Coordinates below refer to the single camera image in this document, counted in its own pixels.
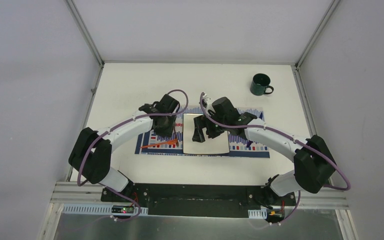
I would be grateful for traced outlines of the white square plate black rim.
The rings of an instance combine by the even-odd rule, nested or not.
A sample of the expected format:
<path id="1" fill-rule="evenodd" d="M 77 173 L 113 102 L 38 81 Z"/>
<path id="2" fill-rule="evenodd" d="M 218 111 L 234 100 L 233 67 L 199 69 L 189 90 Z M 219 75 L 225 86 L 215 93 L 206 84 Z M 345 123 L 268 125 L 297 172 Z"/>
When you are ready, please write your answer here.
<path id="1" fill-rule="evenodd" d="M 222 155 L 230 152 L 228 133 L 225 131 L 216 138 L 204 135 L 205 142 L 193 141 L 195 131 L 194 118 L 201 114 L 183 115 L 183 153 L 188 155 Z"/>

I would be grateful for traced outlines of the blue striped placemat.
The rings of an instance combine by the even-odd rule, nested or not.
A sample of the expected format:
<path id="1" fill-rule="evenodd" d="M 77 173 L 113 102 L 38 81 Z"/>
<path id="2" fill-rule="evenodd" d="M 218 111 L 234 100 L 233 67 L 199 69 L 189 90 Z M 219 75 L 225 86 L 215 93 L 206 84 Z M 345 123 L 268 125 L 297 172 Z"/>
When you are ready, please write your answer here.
<path id="1" fill-rule="evenodd" d="M 202 157 L 238 157 L 238 158 L 270 158 L 269 148 L 261 143 L 253 142 L 251 147 L 246 149 L 247 140 L 231 135 L 228 133 L 229 153 L 219 155 L 196 155 L 196 154 L 184 154 L 183 152 L 183 115 L 184 114 L 202 114 L 200 107 L 190 106 L 184 113 L 179 114 L 175 120 L 175 128 L 171 137 L 161 137 L 154 133 L 154 131 L 148 131 L 142 133 L 137 137 L 134 153 L 136 155 L 156 155 L 156 156 L 202 156 Z M 151 145 L 161 142 L 166 142 L 175 139 L 175 132 L 178 133 L 179 146 L 174 145 L 161 145 L 159 147 L 141 148 L 145 145 Z M 206 128 L 203 129 L 203 133 L 206 135 Z"/>

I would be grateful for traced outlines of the brown wooden fork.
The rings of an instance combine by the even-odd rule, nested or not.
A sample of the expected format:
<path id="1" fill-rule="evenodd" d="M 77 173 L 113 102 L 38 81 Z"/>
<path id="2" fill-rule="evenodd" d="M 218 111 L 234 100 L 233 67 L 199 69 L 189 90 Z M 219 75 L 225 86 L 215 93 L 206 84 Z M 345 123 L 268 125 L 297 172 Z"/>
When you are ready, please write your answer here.
<path id="1" fill-rule="evenodd" d="M 179 147 L 179 139 L 178 139 L 178 137 L 179 137 L 178 132 L 175 132 L 175 139 L 174 139 L 175 141 L 174 142 L 175 142 L 175 146 L 176 147 Z"/>

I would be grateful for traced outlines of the blue plastic knife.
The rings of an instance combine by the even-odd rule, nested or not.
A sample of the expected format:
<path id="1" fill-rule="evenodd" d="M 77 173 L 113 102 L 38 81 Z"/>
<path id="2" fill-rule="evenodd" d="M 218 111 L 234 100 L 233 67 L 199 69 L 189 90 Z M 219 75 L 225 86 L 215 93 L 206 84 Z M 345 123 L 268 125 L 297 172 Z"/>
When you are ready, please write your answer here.
<path id="1" fill-rule="evenodd" d="M 260 140 L 262 136 L 261 129 L 260 128 L 255 128 L 251 129 L 247 134 L 247 142 L 245 145 L 245 148 L 248 149 L 251 147 L 251 145 L 256 142 L 257 140 Z"/>

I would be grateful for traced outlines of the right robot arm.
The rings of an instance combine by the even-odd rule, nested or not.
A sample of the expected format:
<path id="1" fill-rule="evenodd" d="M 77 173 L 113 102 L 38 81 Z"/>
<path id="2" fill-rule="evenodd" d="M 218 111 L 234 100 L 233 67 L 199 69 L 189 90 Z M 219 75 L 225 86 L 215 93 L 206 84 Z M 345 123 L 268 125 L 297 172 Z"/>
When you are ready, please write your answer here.
<path id="1" fill-rule="evenodd" d="M 293 170 L 269 178 L 262 187 L 264 200 L 276 205 L 291 192 L 304 190 L 316 194 L 328 187 L 331 175 L 338 167 L 325 141 L 313 135 L 296 137 L 279 129 L 266 126 L 257 116 L 244 112 L 235 116 L 219 117 L 216 114 L 199 115 L 193 119 L 194 142 L 203 143 L 204 136 L 216 138 L 224 132 L 248 142 L 263 144 L 280 153 L 293 163 Z"/>

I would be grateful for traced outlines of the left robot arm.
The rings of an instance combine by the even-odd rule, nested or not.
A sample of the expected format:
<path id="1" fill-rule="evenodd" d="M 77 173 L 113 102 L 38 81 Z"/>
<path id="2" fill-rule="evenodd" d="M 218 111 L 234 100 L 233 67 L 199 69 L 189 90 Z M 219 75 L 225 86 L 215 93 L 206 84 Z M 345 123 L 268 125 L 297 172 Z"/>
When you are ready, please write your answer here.
<path id="1" fill-rule="evenodd" d="M 132 198 L 133 189 L 129 179 L 111 167 L 112 153 L 124 143 L 139 134 L 158 128 L 170 133 L 174 129 L 175 113 L 135 112 L 130 118 L 110 127 L 93 130 L 86 127 L 81 130 L 68 163 L 77 170 L 77 185 L 86 183 L 100 184 L 113 189 L 113 195 L 120 202 Z"/>

